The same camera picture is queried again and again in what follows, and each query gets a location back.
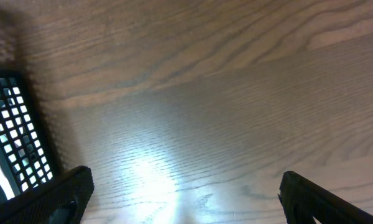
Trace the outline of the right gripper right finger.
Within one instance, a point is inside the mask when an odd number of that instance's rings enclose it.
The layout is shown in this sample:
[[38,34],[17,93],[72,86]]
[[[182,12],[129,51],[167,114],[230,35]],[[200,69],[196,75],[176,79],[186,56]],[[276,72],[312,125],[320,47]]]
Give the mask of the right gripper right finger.
[[373,215],[294,171],[283,174],[278,198],[288,224],[366,224]]

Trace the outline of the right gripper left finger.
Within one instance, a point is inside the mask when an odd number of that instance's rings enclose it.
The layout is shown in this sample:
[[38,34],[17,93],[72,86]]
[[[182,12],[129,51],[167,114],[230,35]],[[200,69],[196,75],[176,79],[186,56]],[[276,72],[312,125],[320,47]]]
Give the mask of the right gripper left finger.
[[78,166],[0,204],[0,223],[80,223],[93,191],[91,169]]

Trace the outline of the black plastic basket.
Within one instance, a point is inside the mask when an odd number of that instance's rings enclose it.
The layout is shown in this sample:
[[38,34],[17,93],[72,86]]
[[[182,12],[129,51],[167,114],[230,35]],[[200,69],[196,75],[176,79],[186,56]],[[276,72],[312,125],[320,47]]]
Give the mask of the black plastic basket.
[[59,173],[24,76],[0,69],[0,204]]

